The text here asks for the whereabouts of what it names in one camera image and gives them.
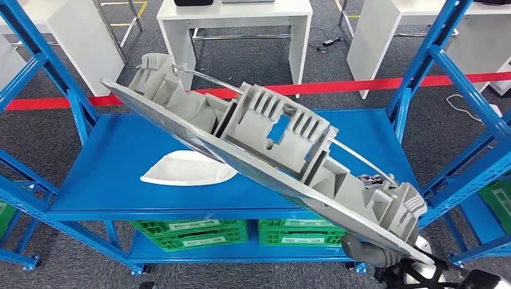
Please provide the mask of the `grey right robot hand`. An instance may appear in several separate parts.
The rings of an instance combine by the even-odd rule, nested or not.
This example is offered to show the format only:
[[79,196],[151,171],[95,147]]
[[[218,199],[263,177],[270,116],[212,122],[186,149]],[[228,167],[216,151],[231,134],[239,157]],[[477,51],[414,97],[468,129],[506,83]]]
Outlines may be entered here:
[[342,226],[351,234],[342,239],[346,254],[376,267],[390,267],[403,258],[406,242],[395,222],[403,216],[401,189],[380,175],[360,175],[350,191],[342,190]]

